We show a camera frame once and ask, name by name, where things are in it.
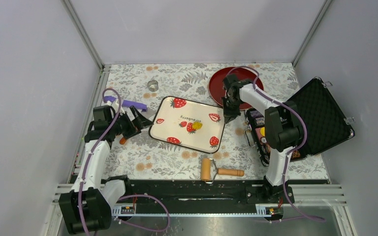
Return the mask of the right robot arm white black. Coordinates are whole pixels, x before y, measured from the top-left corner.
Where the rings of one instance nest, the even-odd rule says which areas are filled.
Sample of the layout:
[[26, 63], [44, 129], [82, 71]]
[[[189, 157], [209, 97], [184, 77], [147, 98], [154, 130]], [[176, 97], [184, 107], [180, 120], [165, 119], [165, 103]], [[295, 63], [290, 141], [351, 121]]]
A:
[[223, 79], [222, 97], [224, 122], [240, 116], [240, 106], [250, 104], [264, 116], [265, 138], [271, 156], [261, 194], [266, 201], [276, 202], [286, 191], [286, 172], [291, 154], [306, 141], [304, 121], [296, 112], [296, 105], [283, 103], [258, 88], [255, 82], [239, 80], [235, 74]]

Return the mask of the yellow dough lump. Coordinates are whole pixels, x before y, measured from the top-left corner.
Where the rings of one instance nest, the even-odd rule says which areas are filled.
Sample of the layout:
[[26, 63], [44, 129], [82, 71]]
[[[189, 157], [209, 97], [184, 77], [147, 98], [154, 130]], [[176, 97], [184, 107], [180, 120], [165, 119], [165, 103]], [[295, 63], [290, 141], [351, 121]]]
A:
[[192, 125], [192, 128], [194, 129], [194, 130], [199, 130], [199, 129], [201, 129], [202, 128], [202, 123], [200, 123], [200, 122], [194, 122], [193, 123], [193, 125]]

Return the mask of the strawberry print tray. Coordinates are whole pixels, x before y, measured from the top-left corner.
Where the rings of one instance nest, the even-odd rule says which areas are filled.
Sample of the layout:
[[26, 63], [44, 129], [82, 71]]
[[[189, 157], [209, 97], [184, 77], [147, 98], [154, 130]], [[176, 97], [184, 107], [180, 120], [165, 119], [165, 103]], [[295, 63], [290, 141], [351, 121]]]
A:
[[[194, 130], [194, 122], [202, 123], [202, 128]], [[159, 105], [149, 136], [158, 141], [212, 154], [220, 148], [224, 127], [223, 109], [167, 96]]]

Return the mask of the wooden dough roller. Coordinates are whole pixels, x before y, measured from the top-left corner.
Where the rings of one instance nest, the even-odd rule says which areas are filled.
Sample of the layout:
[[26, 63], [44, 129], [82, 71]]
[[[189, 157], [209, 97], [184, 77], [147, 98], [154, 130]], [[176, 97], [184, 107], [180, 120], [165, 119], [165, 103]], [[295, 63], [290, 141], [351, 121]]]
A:
[[218, 168], [212, 158], [203, 158], [201, 160], [200, 179], [206, 184], [212, 184], [218, 175], [243, 177], [243, 170]]

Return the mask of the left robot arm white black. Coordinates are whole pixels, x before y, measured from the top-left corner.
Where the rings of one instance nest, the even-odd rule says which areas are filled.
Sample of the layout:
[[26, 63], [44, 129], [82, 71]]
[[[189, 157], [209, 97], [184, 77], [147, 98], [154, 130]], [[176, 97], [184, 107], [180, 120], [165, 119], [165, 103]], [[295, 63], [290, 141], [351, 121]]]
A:
[[84, 137], [85, 157], [78, 177], [67, 193], [62, 193], [59, 206], [67, 231], [71, 235], [106, 230], [111, 225], [112, 207], [117, 200], [127, 202], [133, 189], [124, 180], [109, 180], [102, 188], [104, 164], [117, 136], [129, 139], [154, 123], [135, 107], [134, 118], [110, 105], [93, 109], [94, 119]]

